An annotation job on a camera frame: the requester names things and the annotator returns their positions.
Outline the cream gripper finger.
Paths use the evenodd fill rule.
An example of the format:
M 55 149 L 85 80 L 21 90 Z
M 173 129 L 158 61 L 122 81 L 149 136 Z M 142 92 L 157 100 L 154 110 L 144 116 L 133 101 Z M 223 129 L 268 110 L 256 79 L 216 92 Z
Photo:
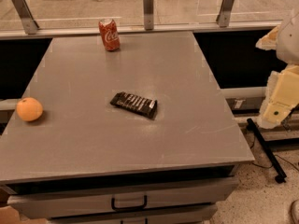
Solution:
M 261 128 L 273 129 L 298 105 L 299 66 L 289 64 L 281 72 L 271 72 L 257 123 Z
M 279 25 L 273 28 L 269 33 L 260 38 L 255 47 L 263 50 L 275 50 L 277 48 Z

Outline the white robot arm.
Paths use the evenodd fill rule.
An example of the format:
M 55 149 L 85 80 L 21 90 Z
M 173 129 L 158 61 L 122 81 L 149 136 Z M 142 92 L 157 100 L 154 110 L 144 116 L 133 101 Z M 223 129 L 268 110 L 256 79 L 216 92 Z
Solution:
M 261 128 L 273 129 L 299 105 L 299 6 L 260 38 L 256 47 L 273 49 L 277 58 L 287 64 L 281 72 L 271 72 L 257 118 Z

